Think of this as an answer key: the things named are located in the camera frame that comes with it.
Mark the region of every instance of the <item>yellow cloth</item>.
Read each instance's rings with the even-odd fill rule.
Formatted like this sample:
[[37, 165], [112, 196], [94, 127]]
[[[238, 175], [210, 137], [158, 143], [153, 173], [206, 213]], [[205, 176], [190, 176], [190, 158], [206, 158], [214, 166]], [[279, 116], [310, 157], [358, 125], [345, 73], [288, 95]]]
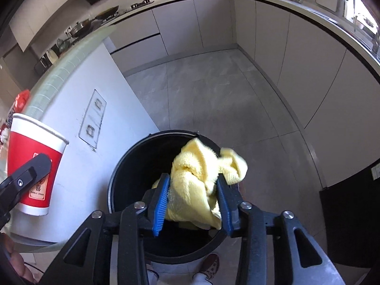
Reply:
[[223, 173], [227, 184], [244, 179], [247, 163], [232, 149], [221, 148], [221, 157], [198, 138], [190, 140], [176, 156], [171, 169], [166, 219], [192, 222], [200, 228], [222, 226], [216, 198], [216, 180]]

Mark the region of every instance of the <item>paper cup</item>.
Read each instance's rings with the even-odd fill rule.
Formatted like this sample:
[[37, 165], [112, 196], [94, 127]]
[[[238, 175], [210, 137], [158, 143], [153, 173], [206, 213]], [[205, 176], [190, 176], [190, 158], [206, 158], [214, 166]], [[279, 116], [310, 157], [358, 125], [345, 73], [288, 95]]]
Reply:
[[27, 161], [40, 153], [49, 156], [51, 172], [24, 194], [16, 205], [20, 211], [30, 215], [46, 215], [59, 162], [69, 141], [61, 134], [23, 114], [14, 114], [9, 136], [8, 175], [10, 176]]

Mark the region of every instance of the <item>gray tile floor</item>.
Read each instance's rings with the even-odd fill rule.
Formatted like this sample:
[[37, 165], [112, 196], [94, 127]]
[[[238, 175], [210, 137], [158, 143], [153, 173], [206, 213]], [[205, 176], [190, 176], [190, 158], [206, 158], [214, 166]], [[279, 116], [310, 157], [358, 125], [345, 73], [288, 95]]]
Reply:
[[[126, 79], [160, 130], [199, 131], [235, 149], [248, 163], [243, 197], [266, 211], [292, 210], [326, 249], [321, 184], [307, 146], [280, 98], [238, 49], [175, 60]], [[239, 250], [236, 239], [218, 247], [215, 285], [234, 284]], [[269, 243], [268, 284], [273, 284], [270, 250]], [[189, 278], [182, 274], [191, 275], [199, 263], [155, 268], [163, 273], [162, 284], [185, 284]]]

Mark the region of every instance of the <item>trash can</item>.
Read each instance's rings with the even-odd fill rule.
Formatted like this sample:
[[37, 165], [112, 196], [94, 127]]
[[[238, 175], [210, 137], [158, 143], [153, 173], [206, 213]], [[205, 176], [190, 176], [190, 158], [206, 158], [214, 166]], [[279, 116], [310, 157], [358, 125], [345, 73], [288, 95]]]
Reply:
[[[191, 139], [199, 138], [219, 156], [220, 148], [210, 139], [182, 130], [163, 131], [142, 139], [117, 164], [108, 189], [110, 212], [139, 201], [162, 173], [169, 173], [174, 158]], [[158, 237], [145, 238], [145, 256], [157, 263], [180, 264], [197, 260], [215, 250], [227, 236], [223, 230], [180, 228], [165, 220]]]

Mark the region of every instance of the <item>finger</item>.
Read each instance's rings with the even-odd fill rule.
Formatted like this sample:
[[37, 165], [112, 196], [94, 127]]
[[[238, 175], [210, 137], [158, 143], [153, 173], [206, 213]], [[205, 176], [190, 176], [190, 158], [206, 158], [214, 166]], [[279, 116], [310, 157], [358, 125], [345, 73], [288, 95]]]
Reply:
[[24, 275], [22, 275], [22, 277], [23, 277], [25, 280], [28, 280], [29, 282], [36, 283], [36, 280], [33, 278], [33, 274], [32, 274], [32, 272], [29, 270], [28, 267], [25, 267]]
[[14, 241], [5, 233], [1, 233], [1, 239], [3, 240], [6, 250], [9, 254], [12, 254], [14, 250]]
[[11, 259], [9, 261], [10, 261], [13, 269], [16, 271], [16, 273], [19, 276], [24, 275], [24, 270], [25, 270], [24, 260], [19, 253], [13, 252], [11, 254]]

